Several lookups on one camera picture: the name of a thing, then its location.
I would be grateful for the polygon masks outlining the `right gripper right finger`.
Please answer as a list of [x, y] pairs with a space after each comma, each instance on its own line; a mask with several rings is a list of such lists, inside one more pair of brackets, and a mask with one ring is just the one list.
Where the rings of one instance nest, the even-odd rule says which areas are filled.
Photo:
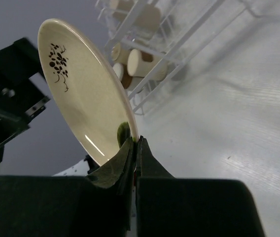
[[137, 143], [136, 177], [174, 178], [153, 156], [148, 141], [140, 136]]

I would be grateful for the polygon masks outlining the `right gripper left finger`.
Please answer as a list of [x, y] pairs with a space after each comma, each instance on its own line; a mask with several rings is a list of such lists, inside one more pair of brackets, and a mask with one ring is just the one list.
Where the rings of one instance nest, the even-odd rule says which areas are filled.
[[114, 189], [118, 195], [122, 195], [134, 171], [134, 141], [127, 138], [117, 154], [88, 174], [86, 179], [94, 186], [101, 189]]

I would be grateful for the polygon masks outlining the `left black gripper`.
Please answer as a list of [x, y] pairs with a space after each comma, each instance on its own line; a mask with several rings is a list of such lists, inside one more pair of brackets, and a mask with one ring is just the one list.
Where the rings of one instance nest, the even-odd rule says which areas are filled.
[[28, 130], [50, 100], [30, 80], [35, 74], [43, 71], [28, 38], [0, 50], [0, 162], [5, 144]]

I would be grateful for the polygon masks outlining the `beige plate with black motif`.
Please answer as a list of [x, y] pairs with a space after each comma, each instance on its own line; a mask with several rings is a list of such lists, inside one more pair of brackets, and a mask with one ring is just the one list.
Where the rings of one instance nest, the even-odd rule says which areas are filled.
[[45, 20], [38, 53], [51, 94], [72, 133], [98, 164], [119, 151], [118, 128], [138, 128], [127, 94], [112, 66], [78, 29], [60, 19]]

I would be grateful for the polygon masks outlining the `steel lined cup brown band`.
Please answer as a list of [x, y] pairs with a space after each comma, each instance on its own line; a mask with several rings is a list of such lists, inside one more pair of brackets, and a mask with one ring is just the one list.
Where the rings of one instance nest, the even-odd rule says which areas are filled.
[[127, 92], [132, 92], [138, 84], [143, 80], [141, 77], [132, 77], [128, 74], [127, 66], [121, 63], [115, 63], [112, 66], [115, 71], [117, 77], [121, 81], [123, 88]]

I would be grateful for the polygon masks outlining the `white floral bowl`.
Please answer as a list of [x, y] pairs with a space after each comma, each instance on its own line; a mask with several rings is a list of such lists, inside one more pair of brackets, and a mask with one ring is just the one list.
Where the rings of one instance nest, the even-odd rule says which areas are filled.
[[127, 65], [130, 52], [131, 51], [129, 49], [122, 47], [121, 43], [118, 42], [112, 48], [111, 59], [115, 63]]

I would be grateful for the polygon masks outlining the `beige plastic cup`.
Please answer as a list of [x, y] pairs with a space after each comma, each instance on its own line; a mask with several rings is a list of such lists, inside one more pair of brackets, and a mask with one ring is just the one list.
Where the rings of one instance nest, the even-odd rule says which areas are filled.
[[[109, 8], [114, 10], [112, 16], [122, 23], [134, 5], [133, 0], [110, 0]], [[161, 21], [161, 11], [152, 4], [146, 4], [133, 23], [139, 36], [151, 39], [158, 30]]]

